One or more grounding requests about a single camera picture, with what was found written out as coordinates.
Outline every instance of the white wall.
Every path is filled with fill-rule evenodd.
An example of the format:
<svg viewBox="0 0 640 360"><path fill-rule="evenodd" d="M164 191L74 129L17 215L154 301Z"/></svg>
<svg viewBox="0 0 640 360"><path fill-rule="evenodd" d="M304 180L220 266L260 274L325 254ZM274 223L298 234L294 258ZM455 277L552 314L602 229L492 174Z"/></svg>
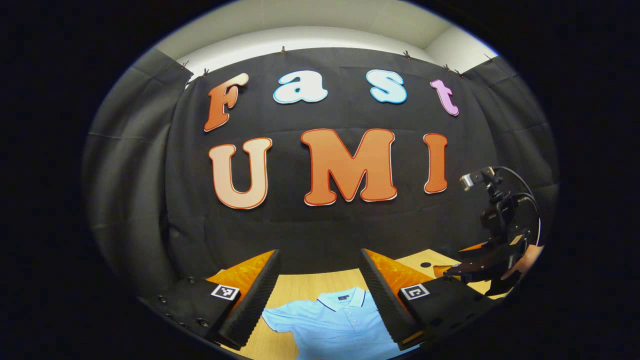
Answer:
<svg viewBox="0 0 640 360"><path fill-rule="evenodd" d="M179 58L194 75L201 76L221 67L285 50L313 47L354 47L402 54L405 50L412 58L437 63L425 50L392 38L364 31L330 26L293 26L243 34L208 45Z"/></svg>
<svg viewBox="0 0 640 360"><path fill-rule="evenodd" d="M452 26L436 38L426 49L428 56L441 66L465 72L498 54L476 37Z"/></svg>

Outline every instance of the human hand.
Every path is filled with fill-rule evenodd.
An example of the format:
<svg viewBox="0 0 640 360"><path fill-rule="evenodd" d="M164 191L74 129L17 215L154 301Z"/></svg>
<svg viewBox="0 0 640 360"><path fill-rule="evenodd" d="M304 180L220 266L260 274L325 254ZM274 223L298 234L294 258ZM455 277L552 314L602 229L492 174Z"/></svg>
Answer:
<svg viewBox="0 0 640 360"><path fill-rule="evenodd" d="M543 248L544 246L529 245L522 258L520 258L520 260L518 260L509 270L507 270L507 272L504 273L500 280L508 278L516 270L518 270L522 274L521 276L524 276L529 271L533 263L536 262Z"/></svg>

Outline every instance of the shirt collar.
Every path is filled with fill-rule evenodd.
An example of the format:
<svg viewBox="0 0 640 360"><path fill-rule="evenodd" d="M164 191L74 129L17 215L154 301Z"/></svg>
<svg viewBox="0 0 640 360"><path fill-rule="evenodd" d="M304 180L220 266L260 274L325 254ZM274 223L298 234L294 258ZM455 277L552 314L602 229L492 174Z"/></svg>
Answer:
<svg viewBox="0 0 640 360"><path fill-rule="evenodd" d="M338 302L338 297L345 295L349 295L349 297L351 297L351 301L343 303ZM363 289L355 287L349 290L338 291L336 293L320 294L317 300L329 309L338 311L338 309L342 309L344 306L362 307L362 304L364 304L364 295L365 291Z"/></svg>

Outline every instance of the light blue polo shirt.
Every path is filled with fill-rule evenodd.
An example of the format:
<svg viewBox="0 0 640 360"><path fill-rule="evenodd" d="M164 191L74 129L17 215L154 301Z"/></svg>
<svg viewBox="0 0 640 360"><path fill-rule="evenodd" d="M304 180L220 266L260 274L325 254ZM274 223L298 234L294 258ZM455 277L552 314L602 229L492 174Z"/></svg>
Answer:
<svg viewBox="0 0 640 360"><path fill-rule="evenodd" d="M262 318L274 331L293 332L296 360L387 360L418 347L400 351L371 293L357 287L265 309Z"/></svg>

